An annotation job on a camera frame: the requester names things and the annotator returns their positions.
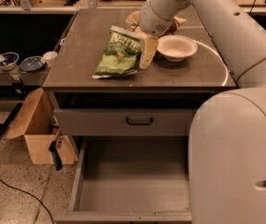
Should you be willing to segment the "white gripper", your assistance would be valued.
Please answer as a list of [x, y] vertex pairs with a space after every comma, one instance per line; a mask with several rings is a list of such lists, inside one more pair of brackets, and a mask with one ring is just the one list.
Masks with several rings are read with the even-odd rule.
[[137, 24], [147, 36], [141, 41], [141, 57], [139, 67], [148, 68], [157, 52], [159, 40], [157, 36], [163, 35], [171, 26], [173, 18], [164, 18], [147, 0], [139, 11], [134, 11], [125, 20], [127, 24]]

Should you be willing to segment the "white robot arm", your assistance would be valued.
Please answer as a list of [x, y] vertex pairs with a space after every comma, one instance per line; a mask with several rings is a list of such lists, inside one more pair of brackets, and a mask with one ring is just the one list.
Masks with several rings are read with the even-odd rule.
[[187, 6], [237, 85], [207, 100], [190, 126], [192, 224], [266, 224], [266, 30], [232, 0], [147, 0], [142, 31], [162, 35]]

